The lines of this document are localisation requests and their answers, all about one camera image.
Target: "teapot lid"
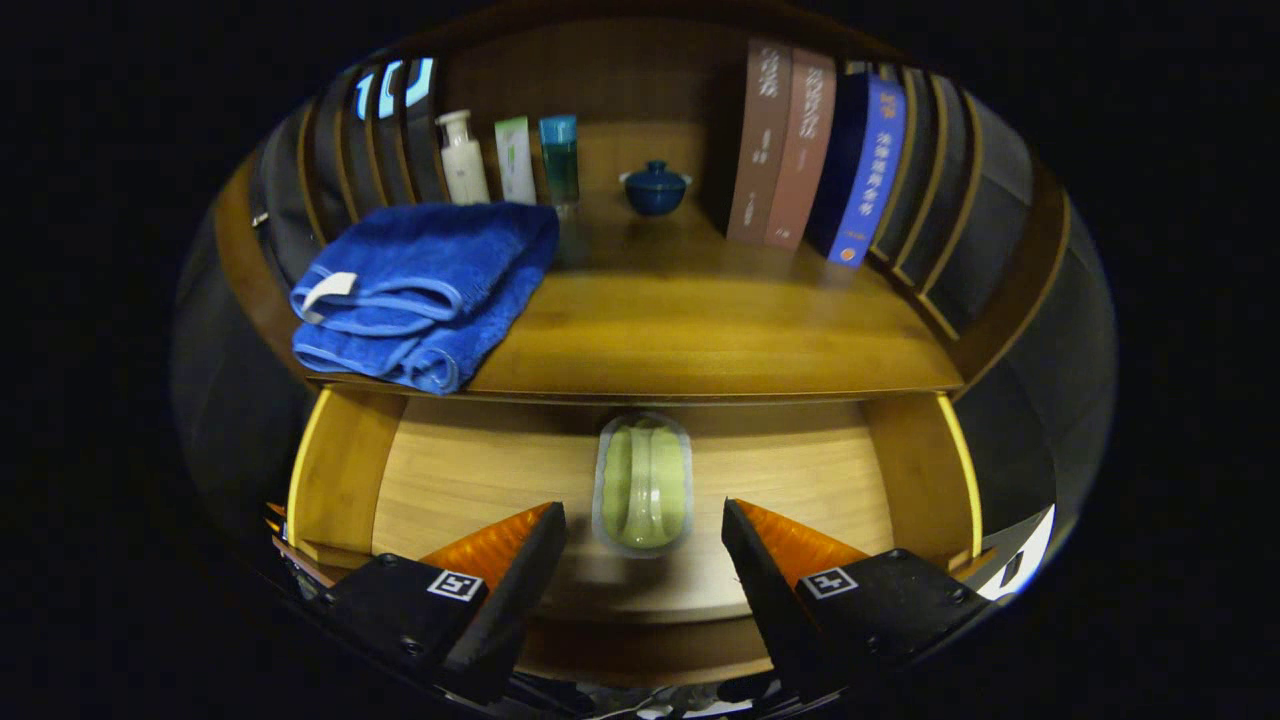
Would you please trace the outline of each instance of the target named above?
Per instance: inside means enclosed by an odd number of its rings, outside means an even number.
[[[685,178],[667,170],[666,160],[649,160],[646,169],[627,176],[627,187],[639,190],[684,190]]]

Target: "screw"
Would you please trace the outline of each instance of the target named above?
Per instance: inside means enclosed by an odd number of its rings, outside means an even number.
[[[422,655],[422,644],[408,635],[401,637],[401,650],[403,650],[410,657]]]

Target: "blue cap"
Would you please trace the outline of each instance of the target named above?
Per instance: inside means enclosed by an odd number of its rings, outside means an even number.
[[[552,115],[538,120],[543,142],[561,145],[577,140],[577,115]]]

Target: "shelf board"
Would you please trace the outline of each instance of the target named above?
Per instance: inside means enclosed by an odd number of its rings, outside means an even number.
[[[371,552],[421,557],[557,500],[568,539],[538,614],[663,624],[751,612],[721,542],[726,497],[758,502],[868,553],[893,547],[887,491],[859,404],[666,414],[690,436],[694,521],[687,541],[659,560],[623,557],[591,530],[599,432],[617,410],[436,398],[404,407],[378,484]]]
[[[321,382],[413,395],[353,374]],[[694,199],[640,218],[584,197],[525,313],[465,391],[559,401],[838,400],[957,388],[925,323],[870,268],[728,242]]]

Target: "brown book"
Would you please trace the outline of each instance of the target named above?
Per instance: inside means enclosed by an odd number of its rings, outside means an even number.
[[[773,208],[764,242],[795,250],[809,223],[813,196],[822,179],[822,163],[831,140],[831,117],[836,104],[836,63],[831,58],[800,50],[791,53],[791,115],[782,165],[778,168]]]
[[[726,233],[730,240],[764,242],[790,106],[791,49],[763,40],[749,41],[742,147]]]

